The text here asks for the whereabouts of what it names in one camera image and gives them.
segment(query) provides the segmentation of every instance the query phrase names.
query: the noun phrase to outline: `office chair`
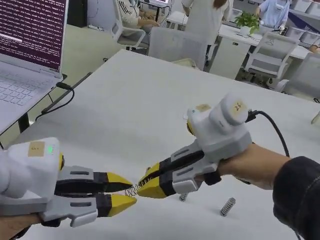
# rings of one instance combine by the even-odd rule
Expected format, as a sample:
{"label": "office chair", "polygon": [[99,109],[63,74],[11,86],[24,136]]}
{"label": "office chair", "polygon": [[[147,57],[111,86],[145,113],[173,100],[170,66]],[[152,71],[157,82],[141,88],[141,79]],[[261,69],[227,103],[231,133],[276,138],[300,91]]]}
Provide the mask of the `office chair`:
{"label": "office chair", "polygon": [[299,40],[266,32],[253,52],[248,53],[244,61],[244,70],[269,78],[280,79],[287,60]]}
{"label": "office chair", "polygon": [[206,40],[197,35],[176,29],[154,27],[151,31],[148,56],[168,62],[192,59],[202,71],[207,47]]}
{"label": "office chair", "polygon": [[[135,48],[147,49],[149,47],[149,45],[141,42],[143,40],[144,36],[146,35],[146,32],[142,29],[139,29],[139,28],[124,27],[122,24],[121,13],[120,13],[119,6],[117,4],[117,0],[113,0],[112,2],[113,2],[113,7],[114,7],[114,13],[115,13],[113,27],[111,28],[111,31],[110,31],[112,38],[118,44],[125,46],[127,50],[130,50],[132,48],[134,48],[134,49]],[[122,35],[124,30],[130,30],[135,33],[140,33],[141,37],[137,42],[130,40]]]}
{"label": "office chair", "polygon": [[320,99],[320,54],[308,53],[292,79],[281,80],[274,89],[280,93],[300,96],[304,94],[311,98]]}

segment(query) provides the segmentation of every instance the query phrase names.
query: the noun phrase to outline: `laptop screen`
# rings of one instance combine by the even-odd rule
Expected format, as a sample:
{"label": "laptop screen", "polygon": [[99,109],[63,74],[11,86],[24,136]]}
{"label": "laptop screen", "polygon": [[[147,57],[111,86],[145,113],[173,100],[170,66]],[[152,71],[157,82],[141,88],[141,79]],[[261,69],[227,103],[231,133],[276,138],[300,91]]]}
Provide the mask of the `laptop screen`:
{"label": "laptop screen", "polygon": [[0,54],[60,71],[67,0],[0,0]]}

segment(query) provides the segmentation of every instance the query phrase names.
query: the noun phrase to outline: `dark sleeve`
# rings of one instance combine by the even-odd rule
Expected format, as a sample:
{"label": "dark sleeve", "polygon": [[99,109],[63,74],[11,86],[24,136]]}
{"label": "dark sleeve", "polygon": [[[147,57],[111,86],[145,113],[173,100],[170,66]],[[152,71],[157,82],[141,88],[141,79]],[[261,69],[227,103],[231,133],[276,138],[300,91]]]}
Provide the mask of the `dark sleeve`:
{"label": "dark sleeve", "polygon": [[273,213],[305,240],[320,240],[320,164],[293,158],[274,180]]}

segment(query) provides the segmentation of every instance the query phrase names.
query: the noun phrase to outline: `metal spring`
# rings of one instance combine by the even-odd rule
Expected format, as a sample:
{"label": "metal spring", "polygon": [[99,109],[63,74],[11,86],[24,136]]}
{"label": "metal spring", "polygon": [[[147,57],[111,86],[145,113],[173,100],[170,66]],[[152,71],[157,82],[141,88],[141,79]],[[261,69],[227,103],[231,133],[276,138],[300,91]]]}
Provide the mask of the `metal spring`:
{"label": "metal spring", "polygon": [[181,202],[186,201],[186,199],[187,199],[187,197],[188,197],[188,194],[189,194],[189,193],[181,194],[181,195],[179,196],[179,200],[180,200]]}
{"label": "metal spring", "polygon": [[[148,170],[150,169],[150,167],[148,167],[145,171],[145,174],[147,174]],[[132,187],[124,190],[124,194],[127,197],[134,197],[138,194],[138,190],[140,188],[142,188],[144,185],[146,185],[147,182],[149,182],[151,180],[151,178],[146,178],[145,180],[141,181],[138,184],[133,185]]]}
{"label": "metal spring", "polygon": [[220,215],[222,217],[225,217],[228,215],[232,207],[236,204],[236,199],[233,197],[229,198],[229,200],[226,202],[226,204],[223,206],[223,208],[220,210]]}

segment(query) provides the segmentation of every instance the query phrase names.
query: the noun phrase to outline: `green led light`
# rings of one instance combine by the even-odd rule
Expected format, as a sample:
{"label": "green led light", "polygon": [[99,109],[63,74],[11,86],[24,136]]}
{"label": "green led light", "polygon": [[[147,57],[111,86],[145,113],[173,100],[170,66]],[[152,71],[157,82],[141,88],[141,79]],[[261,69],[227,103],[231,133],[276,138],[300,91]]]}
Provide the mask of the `green led light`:
{"label": "green led light", "polygon": [[48,153],[49,153],[49,154],[52,154],[53,151],[54,151],[54,148],[53,148],[52,146],[49,146],[49,147],[48,147]]}

